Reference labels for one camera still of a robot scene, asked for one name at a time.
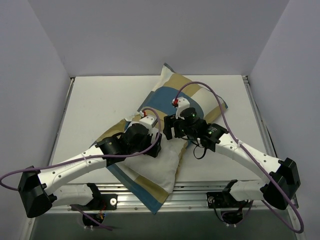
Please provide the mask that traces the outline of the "white pillow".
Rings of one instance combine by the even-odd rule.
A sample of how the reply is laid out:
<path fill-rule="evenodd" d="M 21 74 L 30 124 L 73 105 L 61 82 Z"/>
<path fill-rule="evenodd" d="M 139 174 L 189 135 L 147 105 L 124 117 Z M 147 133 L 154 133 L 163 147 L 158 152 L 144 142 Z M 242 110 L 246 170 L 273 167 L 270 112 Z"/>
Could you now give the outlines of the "white pillow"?
<path fill-rule="evenodd" d="M 189 142 L 181 138 L 161 140 L 161 150 L 156 158 L 139 155 L 127 158 L 124 165 L 150 180 L 167 193 L 172 193 L 176 172 Z"/>

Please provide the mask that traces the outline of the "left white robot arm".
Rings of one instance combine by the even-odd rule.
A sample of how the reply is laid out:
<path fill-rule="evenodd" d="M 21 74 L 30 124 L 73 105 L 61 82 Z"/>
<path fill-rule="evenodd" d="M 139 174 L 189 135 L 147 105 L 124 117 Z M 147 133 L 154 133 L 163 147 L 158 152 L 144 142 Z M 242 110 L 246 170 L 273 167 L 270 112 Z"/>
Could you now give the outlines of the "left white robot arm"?
<path fill-rule="evenodd" d="M 85 211 L 103 208 L 106 200 L 94 183 L 80 186 L 67 186 L 67 183 L 136 153 L 155 158 L 161 150 L 161 140 L 160 131 L 153 133 L 141 123 L 134 123 L 125 132 L 105 137 L 79 154 L 79 161 L 73 158 L 43 170 L 30 167 L 22 173 L 18 185 L 27 217 L 35 218 L 52 207 L 63 205 L 77 205 Z"/>

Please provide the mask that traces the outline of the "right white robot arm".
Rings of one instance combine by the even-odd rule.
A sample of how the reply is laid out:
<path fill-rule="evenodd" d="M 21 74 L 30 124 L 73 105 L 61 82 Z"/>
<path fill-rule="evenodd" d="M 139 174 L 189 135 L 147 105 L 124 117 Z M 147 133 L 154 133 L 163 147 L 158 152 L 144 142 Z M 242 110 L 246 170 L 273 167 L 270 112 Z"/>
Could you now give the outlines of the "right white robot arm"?
<path fill-rule="evenodd" d="M 193 107 L 183 110 L 180 117 L 165 116 L 163 132 L 168 140 L 186 137 L 205 151 L 224 155 L 259 177 L 258 180 L 232 180 L 222 193 L 223 203 L 227 206 L 245 200 L 260 200 L 285 210 L 300 187 L 294 160 L 281 160 L 234 140 L 226 128 L 199 118 Z"/>

